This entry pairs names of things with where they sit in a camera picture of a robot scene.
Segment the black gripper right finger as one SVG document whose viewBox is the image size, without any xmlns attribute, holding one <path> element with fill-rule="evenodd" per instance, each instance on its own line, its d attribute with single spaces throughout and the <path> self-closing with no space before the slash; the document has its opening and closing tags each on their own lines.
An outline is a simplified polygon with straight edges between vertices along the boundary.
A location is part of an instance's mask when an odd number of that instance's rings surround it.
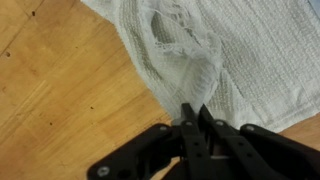
<svg viewBox="0 0 320 180">
<path fill-rule="evenodd" d="M 257 150 L 239 131 L 226 121 L 215 120 L 202 106 L 199 124 L 209 143 L 214 162 L 219 162 L 219 174 L 236 180 L 279 180 L 280 176 L 267 164 Z"/>
</svg>

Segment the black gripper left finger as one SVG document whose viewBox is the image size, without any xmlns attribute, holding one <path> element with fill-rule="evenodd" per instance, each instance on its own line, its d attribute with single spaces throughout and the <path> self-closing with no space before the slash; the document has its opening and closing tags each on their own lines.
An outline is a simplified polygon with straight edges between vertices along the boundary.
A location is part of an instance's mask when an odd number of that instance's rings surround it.
<svg viewBox="0 0 320 180">
<path fill-rule="evenodd" d="M 215 180 L 217 175 L 205 139 L 200 133 L 197 117 L 190 104 L 181 105 L 181 118 L 181 135 L 190 179 Z"/>
</svg>

